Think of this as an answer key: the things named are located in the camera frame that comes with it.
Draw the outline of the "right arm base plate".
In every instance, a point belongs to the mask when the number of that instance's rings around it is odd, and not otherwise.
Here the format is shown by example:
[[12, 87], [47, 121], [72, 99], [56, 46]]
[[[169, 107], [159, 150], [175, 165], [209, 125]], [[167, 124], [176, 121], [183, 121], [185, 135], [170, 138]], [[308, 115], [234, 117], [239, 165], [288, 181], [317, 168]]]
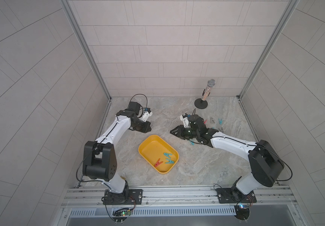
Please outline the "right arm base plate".
[[244, 195], [237, 189], [217, 187], [214, 188], [217, 192], [220, 204], [234, 204], [234, 203], [248, 203], [253, 204], [257, 202], [255, 194], [251, 191], [248, 195]]

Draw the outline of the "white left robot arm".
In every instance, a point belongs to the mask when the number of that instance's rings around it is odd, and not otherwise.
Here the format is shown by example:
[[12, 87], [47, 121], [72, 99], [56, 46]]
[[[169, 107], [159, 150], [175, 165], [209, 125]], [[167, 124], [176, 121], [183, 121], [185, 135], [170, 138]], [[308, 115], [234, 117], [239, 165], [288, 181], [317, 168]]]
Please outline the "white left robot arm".
[[133, 130], [141, 133], [151, 131], [152, 116], [150, 108], [143, 110], [141, 117], [131, 109], [119, 111], [112, 125], [95, 141], [88, 141], [84, 146], [82, 174], [91, 181], [99, 181], [109, 188], [109, 192], [121, 194], [127, 188], [127, 181], [117, 173], [117, 158], [114, 145], [124, 133]]

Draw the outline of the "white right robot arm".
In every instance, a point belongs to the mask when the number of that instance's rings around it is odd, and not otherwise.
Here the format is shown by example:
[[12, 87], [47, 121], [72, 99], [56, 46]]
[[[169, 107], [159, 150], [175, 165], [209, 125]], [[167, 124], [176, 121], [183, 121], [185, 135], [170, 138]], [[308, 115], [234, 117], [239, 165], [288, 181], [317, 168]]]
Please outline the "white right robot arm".
[[195, 139], [196, 143], [228, 151], [249, 162], [251, 172], [240, 177], [231, 187], [235, 199], [241, 199], [261, 186], [272, 187], [285, 167], [284, 161], [265, 140], [248, 142], [228, 136], [207, 128], [198, 115], [184, 115], [180, 119], [183, 124], [172, 129], [170, 134], [182, 140]]

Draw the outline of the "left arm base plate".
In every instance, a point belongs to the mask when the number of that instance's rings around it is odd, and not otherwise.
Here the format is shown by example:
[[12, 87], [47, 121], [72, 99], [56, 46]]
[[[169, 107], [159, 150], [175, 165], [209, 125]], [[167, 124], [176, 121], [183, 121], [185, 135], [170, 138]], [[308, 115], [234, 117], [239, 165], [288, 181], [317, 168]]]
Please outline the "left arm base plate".
[[101, 199], [104, 205], [140, 205], [142, 203], [143, 189], [129, 189], [121, 194], [105, 191]]

